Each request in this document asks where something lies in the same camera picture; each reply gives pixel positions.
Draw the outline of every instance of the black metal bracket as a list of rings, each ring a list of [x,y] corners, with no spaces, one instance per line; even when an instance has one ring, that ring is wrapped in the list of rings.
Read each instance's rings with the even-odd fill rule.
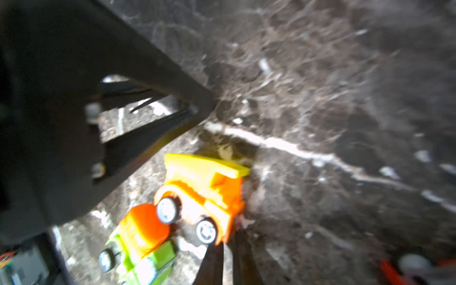
[[[4,1],[0,53],[3,244],[87,213],[214,108],[206,88],[96,1]],[[130,80],[100,83],[111,74]],[[188,108],[105,144],[88,124],[88,104],[111,109],[169,94]],[[100,164],[106,171],[94,179]]]
[[[249,242],[242,229],[231,237],[228,247],[233,253],[233,284],[263,285]],[[193,285],[222,285],[223,243],[207,247]]]

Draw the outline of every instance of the colorful toy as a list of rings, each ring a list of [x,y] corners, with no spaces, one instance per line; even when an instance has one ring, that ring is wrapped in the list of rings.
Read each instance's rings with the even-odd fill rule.
[[[436,266],[424,255],[399,252],[380,267],[392,285],[456,284],[456,260],[443,260]]]
[[[169,233],[154,205],[132,208],[109,236],[108,248],[99,257],[101,269],[108,272],[117,266],[122,285],[163,284],[176,256],[171,241],[166,241]]]
[[[10,251],[0,255],[0,268],[3,268],[5,265],[7,265],[13,259],[13,257],[16,256],[16,254],[17,251]]]
[[[165,156],[165,167],[165,184],[154,197],[160,221],[171,224],[180,215],[197,224],[197,236],[203,243],[227,243],[233,219],[244,209],[241,185],[250,169],[228,161],[177,154]]]

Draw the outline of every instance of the toy wheel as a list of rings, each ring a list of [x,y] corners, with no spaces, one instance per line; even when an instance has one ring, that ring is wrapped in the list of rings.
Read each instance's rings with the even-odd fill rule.
[[[434,266],[429,258],[414,252],[399,255],[394,260],[393,265],[402,275],[413,275],[418,270],[428,269]]]
[[[169,225],[179,218],[179,207],[181,203],[178,199],[165,197],[157,204],[157,216],[160,222]]]
[[[205,244],[211,244],[217,238],[217,226],[210,218],[200,221],[197,225],[197,237]]]
[[[115,266],[115,256],[112,250],[105,249],[100,253],[98,257],[98,263],[103,272],[112,270]]]

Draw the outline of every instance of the orange toy truck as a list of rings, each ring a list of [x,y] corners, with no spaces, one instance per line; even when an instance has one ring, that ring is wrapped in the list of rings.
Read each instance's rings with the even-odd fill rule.
[[[241,185],[250,169],[197,155],[167,154],[165,184],[157,191],[157,216],[171,224],[179,216],[197,224],[200,241],[227,243],[236,215],[244,210]]]

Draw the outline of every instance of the black tire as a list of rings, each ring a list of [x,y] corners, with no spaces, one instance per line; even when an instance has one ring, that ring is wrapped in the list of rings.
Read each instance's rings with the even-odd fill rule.
[[[123,254],[122,254],[122,249],[121,249],[120,245],[117,242],[112,241],[112,242],[108,243],[107,246],[114,254],[115,264],[121,264]]]
[[[115,267],[115,255],[111,249],[105,249],[98,257],[98,264],[103,272],[109,272]]]
[[[181,201],[178,198],[165,197],[157,204],[157,217],[160,222],[169,225],[179,219]]]
[[[211,218],[205,218],[197,225],[197,237],[204,244],[211,244],[217,239],[217,226]]]

